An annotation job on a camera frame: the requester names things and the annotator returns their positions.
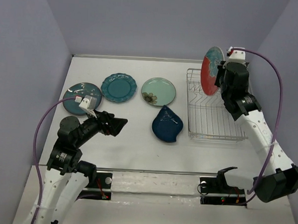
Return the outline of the teal scalloped plate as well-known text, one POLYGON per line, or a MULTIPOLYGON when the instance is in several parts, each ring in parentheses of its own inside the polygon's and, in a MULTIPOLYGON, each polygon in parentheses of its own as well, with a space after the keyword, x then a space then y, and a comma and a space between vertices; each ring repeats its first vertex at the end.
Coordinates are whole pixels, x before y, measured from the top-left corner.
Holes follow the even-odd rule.
POLYGON ((111 74, 102 82, 103 96, 114 103, 123 103, 133 98, 137 90, 136 81, 124 73, 111 74))

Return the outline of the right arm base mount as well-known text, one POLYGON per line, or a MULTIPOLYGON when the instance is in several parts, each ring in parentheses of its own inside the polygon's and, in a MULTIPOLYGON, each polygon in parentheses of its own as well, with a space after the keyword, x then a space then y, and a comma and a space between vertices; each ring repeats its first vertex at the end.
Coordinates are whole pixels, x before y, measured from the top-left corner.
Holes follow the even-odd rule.
POLYGON ((245 191, 233 186, 220 186, 214 177, 201 177, 197 186, 200 204, 203 205, 239 205, 247 199, 245 191))

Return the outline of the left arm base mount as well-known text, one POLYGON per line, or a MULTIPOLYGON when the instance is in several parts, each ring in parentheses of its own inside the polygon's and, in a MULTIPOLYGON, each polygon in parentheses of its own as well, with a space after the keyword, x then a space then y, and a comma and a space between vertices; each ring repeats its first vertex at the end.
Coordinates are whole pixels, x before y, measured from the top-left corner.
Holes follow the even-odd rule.
POLYGON ((98 171, 95 181, 90 183, 82 190, 77 199, 89 200, 111 200, 113 173, 98 171))

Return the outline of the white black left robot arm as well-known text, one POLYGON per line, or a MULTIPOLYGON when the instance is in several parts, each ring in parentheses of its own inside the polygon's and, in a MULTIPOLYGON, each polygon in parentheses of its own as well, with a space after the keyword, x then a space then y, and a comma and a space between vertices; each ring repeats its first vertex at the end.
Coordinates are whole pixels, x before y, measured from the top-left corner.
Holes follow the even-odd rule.
POLYGON ((65 216, 86 186, 96 181, 96 165, 82 161, 81 146, 98 132, 117 136, 128 122, 108 112, 93 111, 80 123, 68 116, 61 120, 40 190, 22 224, 63 224, 65 216))

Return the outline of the dark blue leaf plate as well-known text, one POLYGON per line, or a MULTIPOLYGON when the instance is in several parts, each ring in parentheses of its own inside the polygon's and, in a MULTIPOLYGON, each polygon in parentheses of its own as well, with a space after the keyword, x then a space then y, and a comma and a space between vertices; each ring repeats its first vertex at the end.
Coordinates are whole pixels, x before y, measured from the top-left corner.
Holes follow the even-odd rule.
POLYGON ((167 143, 177 141, 179 133, 183 130, 183 121, 167 105, 164 105, 152 122, 152 131, 155 136, 167 143))

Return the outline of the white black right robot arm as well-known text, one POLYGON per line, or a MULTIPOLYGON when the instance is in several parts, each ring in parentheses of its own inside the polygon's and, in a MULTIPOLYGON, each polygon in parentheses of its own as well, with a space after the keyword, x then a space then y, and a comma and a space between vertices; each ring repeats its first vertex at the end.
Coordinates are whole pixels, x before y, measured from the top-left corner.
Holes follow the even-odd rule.
POLYGON ((248 92, 249 72, 244 63, 221 61, 215 85, 220 88, 224 106, 248 137, 262 165, 256 174, 238 167, 221 169, 216 188, 227 192, 232 187, 253 192, 264 203, 284 197, 298 189, 298 166, 274 139, 261 106, 248 92))

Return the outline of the red and teal plate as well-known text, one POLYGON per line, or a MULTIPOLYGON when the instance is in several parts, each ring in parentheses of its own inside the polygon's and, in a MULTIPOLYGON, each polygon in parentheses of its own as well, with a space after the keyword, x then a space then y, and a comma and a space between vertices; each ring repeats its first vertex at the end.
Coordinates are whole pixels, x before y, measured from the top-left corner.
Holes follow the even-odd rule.
POLYGON ((218 74, 218 66, 224 60, 224 53, 217 46, 209 48, 203 58, 200 79, 201 87, 207 96, 214 95, 218 90, 215 81, 218 74))

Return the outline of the light green flower plate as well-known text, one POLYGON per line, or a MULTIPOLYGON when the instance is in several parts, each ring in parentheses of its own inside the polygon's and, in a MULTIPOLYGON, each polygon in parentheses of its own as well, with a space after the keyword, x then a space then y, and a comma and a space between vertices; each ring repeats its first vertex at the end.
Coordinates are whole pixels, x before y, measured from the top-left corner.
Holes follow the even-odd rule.
POLYGON ((155 77, 148 79, 142 86, 141 96, 151 106, 162 107, 174 101, 176 88, 168 79, 155 77))

